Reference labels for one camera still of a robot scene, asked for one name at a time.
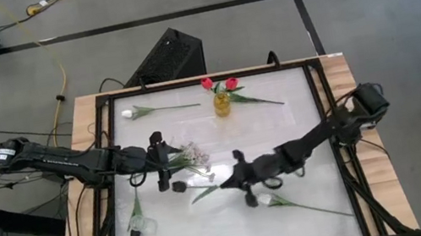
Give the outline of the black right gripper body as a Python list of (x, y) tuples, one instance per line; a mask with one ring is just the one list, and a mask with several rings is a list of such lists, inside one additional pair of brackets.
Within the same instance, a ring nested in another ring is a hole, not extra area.
[(237, 160), (237, 165), (235, 170), (237, 172), (237, 180), (240, 185), (240, 189), (245, 191), (245, 200), (246, 205), (254, 208), (258, 206), (258, 199), (256, 195), (252, 192), (250, 181), (254, 177), (253, 168), (249, 163), (247, 163), (244, 154), (240, 150), (233, 150), (233, 158)]

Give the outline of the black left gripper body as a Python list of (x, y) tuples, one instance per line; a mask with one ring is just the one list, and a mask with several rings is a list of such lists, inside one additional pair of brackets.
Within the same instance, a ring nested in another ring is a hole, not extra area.
[(167, 169), (167, 155), (163, 145), (162, 134), (156, 131), (149, 138), (150, 144), (147, 148), (147, 156), (154, 163), (154, 167), (158, 172), (158, 190), (165, 192), (170, 188), (170, 172)]

